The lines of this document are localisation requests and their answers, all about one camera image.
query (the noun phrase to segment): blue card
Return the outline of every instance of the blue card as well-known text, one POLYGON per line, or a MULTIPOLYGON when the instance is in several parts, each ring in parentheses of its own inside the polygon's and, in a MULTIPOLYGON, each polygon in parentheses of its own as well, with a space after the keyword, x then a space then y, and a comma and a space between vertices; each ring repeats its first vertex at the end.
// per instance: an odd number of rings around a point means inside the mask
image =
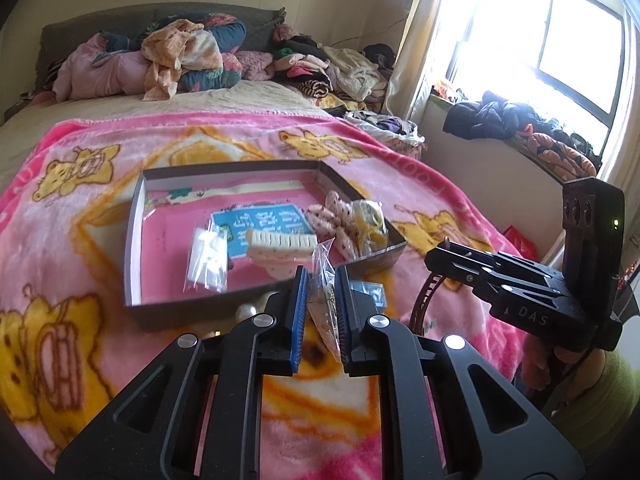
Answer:
POLYGON ((212 213, 211 219, 215 225, 226 231, 226 244, 230 258, 245 256, 248 247, 245 235, 249 227, 284 234, 312 235, 314 233, 306 223, 302 210, 293 204, 239 207, 212 213))

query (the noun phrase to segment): red object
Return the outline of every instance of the red object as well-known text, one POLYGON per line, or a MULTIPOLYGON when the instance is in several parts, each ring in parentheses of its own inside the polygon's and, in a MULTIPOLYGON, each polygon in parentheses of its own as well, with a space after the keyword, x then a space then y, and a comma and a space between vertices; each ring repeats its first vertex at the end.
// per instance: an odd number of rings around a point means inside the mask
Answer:
POLYGON ((518 250, 523 258, 538 262, 538 251, 536 246, 531 240, 527 240, 522 234, 512 225, 507 227, 507 230, 502 233, 508 241, 518 250))

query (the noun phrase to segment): white curtain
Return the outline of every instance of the white curtain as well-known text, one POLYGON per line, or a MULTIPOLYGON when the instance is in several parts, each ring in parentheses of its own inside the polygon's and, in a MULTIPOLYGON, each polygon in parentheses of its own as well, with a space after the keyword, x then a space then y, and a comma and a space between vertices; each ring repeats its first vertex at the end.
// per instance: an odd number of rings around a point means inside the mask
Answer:
POLYGON ((419 123, 433 85, 434 49, 442 0, 417 0, 386 91, 385 112, 419 123))
MULTIPOLYGON (((637 63, 640 38, 628 12, 624 18, 626 56, 620 102, 611 130, 614 142, 607 143, 606 162, 598 178, 625 193, 625 245, 621 264, 626 269, 640 256, 638 247, 631 241, 634 234, 640 234, 640 102, 636 91, 636 81, 640 81, 640 64, 637 63)), ((559 269, 563 255, 564 232, 546 254, 543 263, 559 269)))

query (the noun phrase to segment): headboard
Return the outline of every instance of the headboard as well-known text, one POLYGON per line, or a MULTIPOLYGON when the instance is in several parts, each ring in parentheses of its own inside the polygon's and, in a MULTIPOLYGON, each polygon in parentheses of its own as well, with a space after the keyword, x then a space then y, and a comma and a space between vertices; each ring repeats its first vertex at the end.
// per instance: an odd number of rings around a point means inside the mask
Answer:
POLYGON ((143 4, 98 10, 42 29, 40 53, 36 64, 36 88, 44 86, 49 65, 65 59, 79 44, 96 32, 107 30, 135 39, 151 23, 185 12, 221 12, 231 14, 246 25, 242 50, 267 51, 271 48, 273 28, 284 23, 285 9, 265 10, 205 2, 143 4))

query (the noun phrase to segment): white ball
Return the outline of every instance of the white ball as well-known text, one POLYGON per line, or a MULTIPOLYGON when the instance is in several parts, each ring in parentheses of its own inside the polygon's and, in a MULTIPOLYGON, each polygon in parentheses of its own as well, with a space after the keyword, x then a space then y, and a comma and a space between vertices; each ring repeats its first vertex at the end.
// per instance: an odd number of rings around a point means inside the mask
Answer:
POLYGON ((255 305, 253 303, 243 303, 236 310, 236 323, 240 323, 245 319, 249 319, 256 314, 258 314, 258 312, 255 309, 255 305))

